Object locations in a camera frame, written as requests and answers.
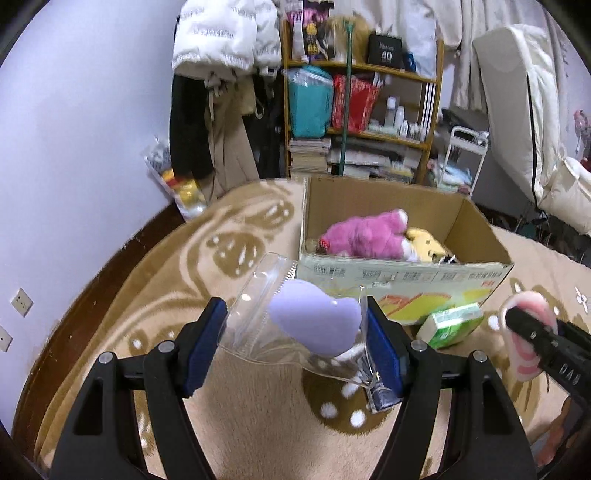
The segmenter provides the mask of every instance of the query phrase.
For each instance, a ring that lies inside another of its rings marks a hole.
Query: yellow stuffed toy
[[[421,262],[438,262],[441,258],[449,256],[447,249],[426,230],[409,228],[406,236],[413,244]]]

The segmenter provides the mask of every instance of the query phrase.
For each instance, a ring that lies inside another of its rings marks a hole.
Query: red bag
[[[335,100],[333,102],[332,126],[336,129],[343,128],[343,116],[345,111],[345,75],[335,76]],[[379,96],[380,87],[371,83],[351,77],[351,100],[349,102],[349,132],[359,133],[367,130],[369,117]]]

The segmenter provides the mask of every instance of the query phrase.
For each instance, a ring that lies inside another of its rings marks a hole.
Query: bottle
[[[406,138],[408,136],[408,121],[402,122],[402,126],[400,127],[400,136],[402,138]]]
[[[404,107],[400,105],[398,110],[396,110],[396,118],[394,119],[394,131],[398,135],[400,129],[402,128],[402,124],[404,123]]]
[[[396,117],[396,97],[388,97],[388,111],[386,112],[386,120],[384,120],[385,127],[393,127],[394,119]]]

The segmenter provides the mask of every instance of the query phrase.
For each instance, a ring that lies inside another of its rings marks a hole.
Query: bookshelf
[[[284,21],[282,25],[282,57],[283,68],[295,68],[305,65],[305,62],[291,59],[291,25]],[[418,142],[407,138],[395,137],[393,135],[384,135],[376,132],[349,132],[351,137],[364,138],[366,140],[377,140],[382,142],[391,142],[405,147],[415,148],[423,152],[418,169],[415,174],[414,182],[423,184],[427,172],[427,163],[429,161],[429,153],[433,145],[433,138],[435,137],[435,128],[437,124],[437,114],[439,112],[439,101],[441,95],[441,80],[443,78],[443,41],[437,41],[437,76],[434,79],[421,77],[415,73],[406,72],[405,70],[391,69],[379,65],[370,65],[368,63],[356,63],[352,66],[353,74],[355,72],[378,72],[409,82],[416,82],[421,85],[421,102],[419,105],[419,124],[427,129],[427,135],[424,142]],[[313,61],[310,65],[324,68],[329,72],[341,72],[346,70],[346,64],[336,61]],[[284,140],[285,140],[285,171],[289,174],[291,171],[291,156],[288,150],[291,139],[291,129],[289,125],[289,97],[288,97],[288,82],[284,77]],[[326,134],[328,136],[340,135],[342,131],[334,128],[328,128]]]

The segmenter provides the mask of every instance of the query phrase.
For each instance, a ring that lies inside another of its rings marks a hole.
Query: purple heart sponge
[[[304,280],[286,280],[267,312],[284,333],[324,357],[353,346],[362,316],[357,300],[335,299]]]

